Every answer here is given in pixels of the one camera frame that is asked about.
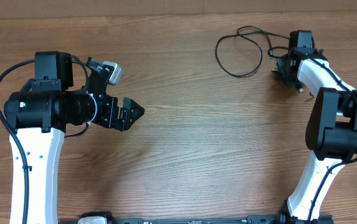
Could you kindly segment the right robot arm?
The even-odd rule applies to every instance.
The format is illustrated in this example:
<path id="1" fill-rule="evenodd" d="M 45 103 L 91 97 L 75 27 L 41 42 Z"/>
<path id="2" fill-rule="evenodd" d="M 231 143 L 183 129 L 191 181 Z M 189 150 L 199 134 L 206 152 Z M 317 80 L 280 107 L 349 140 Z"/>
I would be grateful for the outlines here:
<path id="1" fill-rule="evenodd" d="M 357 89 L 331 69 L 309 30 L 293 31 L 288 39 L 276 72 L 315 98 L 305 132 L 310 152 L 295 190 L 269 223 L 333 223 L 320 208 L 339 171 L 357 161 Z"/>

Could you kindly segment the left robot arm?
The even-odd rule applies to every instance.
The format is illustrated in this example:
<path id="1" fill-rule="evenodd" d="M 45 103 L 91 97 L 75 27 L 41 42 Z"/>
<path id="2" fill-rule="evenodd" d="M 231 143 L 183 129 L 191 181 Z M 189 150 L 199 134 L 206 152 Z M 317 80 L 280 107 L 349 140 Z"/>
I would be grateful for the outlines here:
<path id="1" fill-rule="evenodd" d="M 89 58 L 82 64 L 85 84 L 74 90 L 73 64 L 65 52 L 37 52 L 34 78 L 0 107 L 13 155 L 11 223 L 57 223 L 59 159 L 66 126 L 97 124 L 126 131 L 144 115 L 134 100 L 122 104 L 107 94 L 123 69 L 114 62 Z"/>

